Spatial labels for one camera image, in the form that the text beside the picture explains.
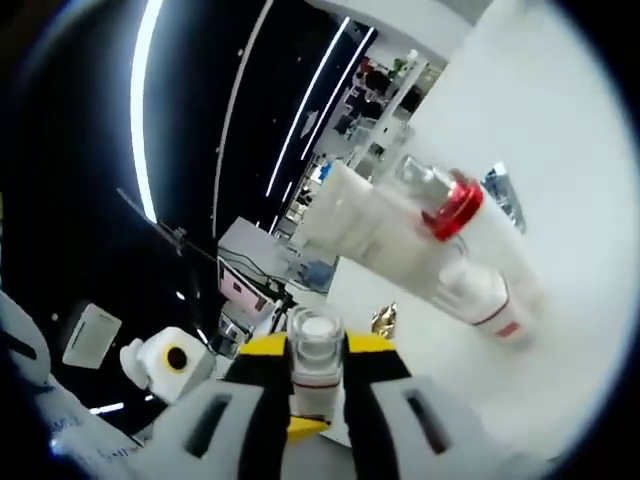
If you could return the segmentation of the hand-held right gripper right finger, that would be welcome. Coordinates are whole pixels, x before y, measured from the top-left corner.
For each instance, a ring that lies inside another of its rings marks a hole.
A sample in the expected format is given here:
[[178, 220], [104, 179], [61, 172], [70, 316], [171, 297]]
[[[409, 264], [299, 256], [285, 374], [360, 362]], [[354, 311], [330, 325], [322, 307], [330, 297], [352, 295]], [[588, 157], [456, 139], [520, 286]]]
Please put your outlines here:
[[471, 408], [413, 376], [394, 344], [347, 332], [344, 418], [359, 479], [497, 479], [500, 452]]

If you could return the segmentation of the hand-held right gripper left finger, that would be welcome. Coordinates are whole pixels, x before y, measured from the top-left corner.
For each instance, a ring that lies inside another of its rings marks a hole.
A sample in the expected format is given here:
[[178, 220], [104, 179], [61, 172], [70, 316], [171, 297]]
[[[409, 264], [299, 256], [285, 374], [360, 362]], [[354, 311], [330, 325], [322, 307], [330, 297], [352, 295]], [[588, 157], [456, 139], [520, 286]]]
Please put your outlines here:
[[151, 479], [278, 479], [291, 389], [284, 333], [245, 344], [227, 380], [167, 408], [149, 446]]

